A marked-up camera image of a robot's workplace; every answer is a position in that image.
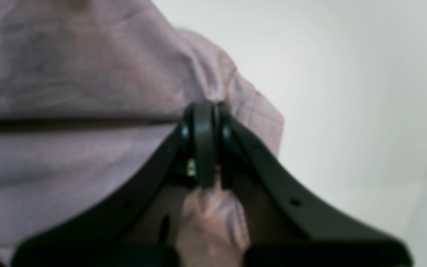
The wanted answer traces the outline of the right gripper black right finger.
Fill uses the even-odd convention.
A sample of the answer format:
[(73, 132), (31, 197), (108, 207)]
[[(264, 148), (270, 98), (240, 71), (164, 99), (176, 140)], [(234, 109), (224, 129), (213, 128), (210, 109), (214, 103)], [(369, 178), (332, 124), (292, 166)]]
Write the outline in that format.
[(296, 180), (223, 104), (215, 106), (221, 183), (242, 205), (244, 267), (411, 267), (397, 238), (352, 218)]

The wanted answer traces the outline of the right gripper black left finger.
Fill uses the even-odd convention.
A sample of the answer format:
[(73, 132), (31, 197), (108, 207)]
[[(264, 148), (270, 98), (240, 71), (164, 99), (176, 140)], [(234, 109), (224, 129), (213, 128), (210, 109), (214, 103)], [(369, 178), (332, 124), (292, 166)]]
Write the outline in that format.
[(215, 108), (190, 105), (120, 189), (76, 218), (25, 241), (13, 267), (178, 267), (185, 196), (215, 185)]

